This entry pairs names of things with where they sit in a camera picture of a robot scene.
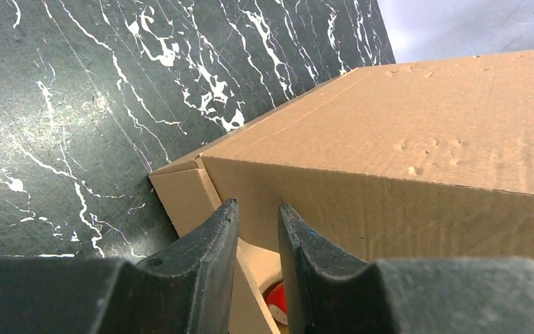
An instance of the open box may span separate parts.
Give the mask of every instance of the open box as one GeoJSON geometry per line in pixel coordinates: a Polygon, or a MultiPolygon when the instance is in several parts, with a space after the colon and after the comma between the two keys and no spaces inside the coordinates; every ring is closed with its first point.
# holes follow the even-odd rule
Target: open box
{"type": "Polygon", "coordinates": [[[277,208],[368,261],[534,258],[534,51],[363,67],[150,179],[179,235],[240,206],[230,333],[279,333],[277,208]]]}

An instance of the black table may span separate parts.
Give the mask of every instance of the black table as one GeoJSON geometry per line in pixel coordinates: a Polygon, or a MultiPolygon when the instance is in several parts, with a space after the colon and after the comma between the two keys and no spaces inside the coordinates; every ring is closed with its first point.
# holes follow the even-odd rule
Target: black table
{"type": "Polygon", "coordinates": [[[150,171],[393,62],[375,1],[0,0],[0,255],[155,253],[150,171]]]}

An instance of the red object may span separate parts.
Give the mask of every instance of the red object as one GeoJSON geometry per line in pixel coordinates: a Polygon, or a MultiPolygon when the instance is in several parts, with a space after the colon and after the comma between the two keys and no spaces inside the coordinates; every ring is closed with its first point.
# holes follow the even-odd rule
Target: red object
{"type": "Polygon", "coordinates": [[[285,306],[284,283],[276,285],[265,298],[269,312],[277,322],[287,326],[287,309],[285,306]]]}

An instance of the black object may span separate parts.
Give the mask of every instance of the black object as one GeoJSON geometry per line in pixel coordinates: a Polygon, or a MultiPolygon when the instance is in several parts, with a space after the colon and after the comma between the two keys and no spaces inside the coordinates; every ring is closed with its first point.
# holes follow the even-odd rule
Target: black object
{"type": "Polygon", "coordinates": [[[534,333],[534,261],[367,264],[279,211],[289,330],[301,333],[534,333]]]}
{"type": "Polygon", "coordinates": [[[227,333],[238,204],[136,266],[0,258],[0,333],[227,333]]]}

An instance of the white floor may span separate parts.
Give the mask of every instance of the white floor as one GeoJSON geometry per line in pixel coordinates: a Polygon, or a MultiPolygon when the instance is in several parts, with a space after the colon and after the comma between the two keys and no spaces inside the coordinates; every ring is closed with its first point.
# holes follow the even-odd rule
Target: white floor
{"type": "Polygon", "coordinates": [[[534,49],[534,0],[378,0],[396,62],[534,49]]]}

